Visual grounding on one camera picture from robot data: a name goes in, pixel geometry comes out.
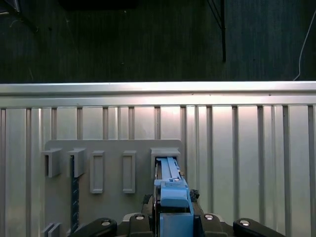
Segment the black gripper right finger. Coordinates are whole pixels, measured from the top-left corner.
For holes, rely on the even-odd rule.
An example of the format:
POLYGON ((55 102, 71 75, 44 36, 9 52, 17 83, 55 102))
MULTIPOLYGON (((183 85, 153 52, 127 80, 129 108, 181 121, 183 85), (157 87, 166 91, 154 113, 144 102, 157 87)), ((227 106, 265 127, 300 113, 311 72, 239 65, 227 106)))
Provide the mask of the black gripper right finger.
POLYGON ((240 218, 227 224, 218 215, 204 213, 198 204, 198 190, 190 190, 194 209, 195 237, 284 237, 283 234, 249 218, 240 218))

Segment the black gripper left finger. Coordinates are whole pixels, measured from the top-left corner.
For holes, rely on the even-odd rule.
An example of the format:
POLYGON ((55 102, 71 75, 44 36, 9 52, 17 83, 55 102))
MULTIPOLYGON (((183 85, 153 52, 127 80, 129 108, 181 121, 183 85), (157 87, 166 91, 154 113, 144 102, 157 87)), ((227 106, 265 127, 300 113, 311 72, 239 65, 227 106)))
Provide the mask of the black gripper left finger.
POLYGON ((71 237, 153 237, 153 196, 145 195, 141 213, 130 213, 118 224, 111 218, 99 218, 75 230, 71 237))

